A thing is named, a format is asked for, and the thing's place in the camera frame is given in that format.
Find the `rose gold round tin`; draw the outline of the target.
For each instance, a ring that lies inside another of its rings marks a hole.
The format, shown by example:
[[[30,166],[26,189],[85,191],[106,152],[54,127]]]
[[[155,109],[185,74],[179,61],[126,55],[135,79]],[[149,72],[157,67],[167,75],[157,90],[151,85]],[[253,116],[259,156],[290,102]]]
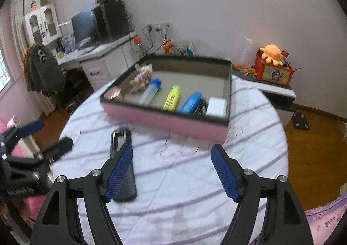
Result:
[[[111,87],[103,95],[107,100],[116,100],[123,101],[124,97],[122,96],[122,89],[120,87]]]

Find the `clear bottle blue cap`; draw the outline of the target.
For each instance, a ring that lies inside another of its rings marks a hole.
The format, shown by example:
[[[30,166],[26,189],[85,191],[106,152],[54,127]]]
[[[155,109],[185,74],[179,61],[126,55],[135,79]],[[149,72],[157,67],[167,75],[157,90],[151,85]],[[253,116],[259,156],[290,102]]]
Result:
[[[148,106],[157,92],[160,90],[162,85],[162,81],[158,78],[154,79],[146,88],[144,93],[142,94],[139,104],[143,106]]]

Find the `yellow highlighter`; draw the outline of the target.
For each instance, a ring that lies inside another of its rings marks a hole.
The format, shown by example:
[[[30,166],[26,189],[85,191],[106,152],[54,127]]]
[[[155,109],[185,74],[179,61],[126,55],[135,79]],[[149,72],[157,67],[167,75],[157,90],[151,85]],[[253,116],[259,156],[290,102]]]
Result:
[[[163,110],[175,111],[181,97],[181,88],[179,85],[174,85],[165,100]]]

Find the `black hair clip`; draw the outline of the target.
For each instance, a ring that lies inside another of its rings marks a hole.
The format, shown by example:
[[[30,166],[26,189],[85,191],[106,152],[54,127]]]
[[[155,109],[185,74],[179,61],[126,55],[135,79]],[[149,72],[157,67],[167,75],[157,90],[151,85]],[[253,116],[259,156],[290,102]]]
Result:
[[[208,107],[208,102],[205,98],[201,98],[200,103],[198,104],[197,108],[195,109],[193,115],[196,116],[205,116],[206,111]]]

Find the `blue highlighter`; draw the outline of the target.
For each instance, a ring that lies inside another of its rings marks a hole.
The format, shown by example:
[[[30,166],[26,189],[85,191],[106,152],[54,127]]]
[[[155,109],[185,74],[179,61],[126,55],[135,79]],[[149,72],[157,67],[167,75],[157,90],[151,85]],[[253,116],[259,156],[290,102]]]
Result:
[[[193,114],[202,100],[201,92],[194,92],[181,106],[179,113]]]

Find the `pink floral bedding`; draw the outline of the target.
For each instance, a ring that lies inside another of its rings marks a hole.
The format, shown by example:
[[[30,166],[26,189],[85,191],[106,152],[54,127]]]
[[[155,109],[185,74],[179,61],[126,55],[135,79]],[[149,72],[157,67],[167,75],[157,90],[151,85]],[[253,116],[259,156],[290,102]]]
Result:
[[[315,209],[305,210],[313,244],[324,244],[346,212],[346,193]]]

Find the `white striped quilt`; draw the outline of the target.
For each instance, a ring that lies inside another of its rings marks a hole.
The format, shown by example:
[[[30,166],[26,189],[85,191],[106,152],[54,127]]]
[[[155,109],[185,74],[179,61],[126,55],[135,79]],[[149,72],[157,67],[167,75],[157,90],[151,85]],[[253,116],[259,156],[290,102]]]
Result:
[[[110,202],[124,244],[220,244],[236,210],[211,162],[212,142],[109,117],[90,96],[65,125],[74,148],[53,167],[69,179],[99,169],[110,156],[111,134],[132,132],[137,197]],[[266,178],[288,174],[288,145],[272,104],[254,83],[232,80],[230,129],[224,150]]]

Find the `white glass door cabinet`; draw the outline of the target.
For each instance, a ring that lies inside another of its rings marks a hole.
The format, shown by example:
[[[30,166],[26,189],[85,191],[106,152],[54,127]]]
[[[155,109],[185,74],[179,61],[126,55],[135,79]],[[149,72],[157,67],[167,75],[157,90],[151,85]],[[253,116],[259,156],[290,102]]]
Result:
[[[30,12],[23,24],[28,44],[48,45],[62,37],[54,4]]]

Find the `low white black cabinet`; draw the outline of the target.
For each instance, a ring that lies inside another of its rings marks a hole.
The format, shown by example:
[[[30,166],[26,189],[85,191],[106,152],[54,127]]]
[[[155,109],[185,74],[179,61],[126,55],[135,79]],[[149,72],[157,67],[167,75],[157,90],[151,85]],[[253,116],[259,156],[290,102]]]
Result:
[[[296,98],[296,94],[291,87],[260,81],[255,76],[244,75],[236,69],[233,69],[233,74],[262,91],[276,109],[283,126],[288,125],[295,112],[292,104]]]

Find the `black computer monitor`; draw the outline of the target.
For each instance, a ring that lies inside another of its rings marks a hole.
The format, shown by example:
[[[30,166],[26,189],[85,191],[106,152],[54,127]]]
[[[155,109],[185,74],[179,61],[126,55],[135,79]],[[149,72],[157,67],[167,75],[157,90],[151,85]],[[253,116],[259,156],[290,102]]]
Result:
[[[78,51],[101,43],[97,22],[99,12],[99,5],[94,4],[72,17],[72,27]]]

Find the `bottle with orange cap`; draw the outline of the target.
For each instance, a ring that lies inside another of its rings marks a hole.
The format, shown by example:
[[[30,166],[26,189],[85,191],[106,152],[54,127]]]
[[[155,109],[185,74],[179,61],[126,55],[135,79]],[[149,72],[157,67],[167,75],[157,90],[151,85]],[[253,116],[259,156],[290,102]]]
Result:
[[[136,35],[132,39],[134,43],[134,50],[138,58],[141,59],[144,56],[144,45],[142,39],[139,35]]]

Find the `red printed storage crate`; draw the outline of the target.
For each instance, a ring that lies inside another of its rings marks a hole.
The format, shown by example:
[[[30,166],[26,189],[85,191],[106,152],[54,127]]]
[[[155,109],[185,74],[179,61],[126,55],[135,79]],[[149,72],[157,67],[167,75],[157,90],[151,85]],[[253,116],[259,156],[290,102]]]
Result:
[[[256,78],[259,81],[276,83],[288,87],[294,74],[292,67],[281,67],[267,64],[262,58],[262,51],[258,50],[255,57]]]

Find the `clear plastic bag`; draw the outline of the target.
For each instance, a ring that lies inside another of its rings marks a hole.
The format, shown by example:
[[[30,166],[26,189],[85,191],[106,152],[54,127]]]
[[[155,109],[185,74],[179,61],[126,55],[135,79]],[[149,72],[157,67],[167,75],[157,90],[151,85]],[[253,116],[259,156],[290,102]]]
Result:
[[[254,65],[256,45],[252,38],[241,35],[239,42],[239,61],[244,65]]]

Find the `orange octopus plush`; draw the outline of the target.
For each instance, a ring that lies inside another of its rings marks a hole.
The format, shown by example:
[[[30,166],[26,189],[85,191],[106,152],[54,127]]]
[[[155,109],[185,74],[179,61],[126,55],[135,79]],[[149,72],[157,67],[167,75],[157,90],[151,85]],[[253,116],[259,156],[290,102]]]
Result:
[[[272,64],[273,66],[283,65],[282,52],[276,45],[269,44],[264,48],[260,48],[259,50],[262,52],[260,57],[265,63]]]

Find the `white wall power outlet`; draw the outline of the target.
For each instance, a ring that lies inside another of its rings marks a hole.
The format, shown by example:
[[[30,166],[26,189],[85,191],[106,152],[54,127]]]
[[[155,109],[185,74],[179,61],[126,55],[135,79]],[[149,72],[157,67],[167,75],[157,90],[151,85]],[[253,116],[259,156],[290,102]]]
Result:
[[[171,22],[159,22],[159,23],[150,23],[146,24],[146,26],[151,26],[153,30],[163,30],[166,33],[168,33],[172,29],[172,23]]]

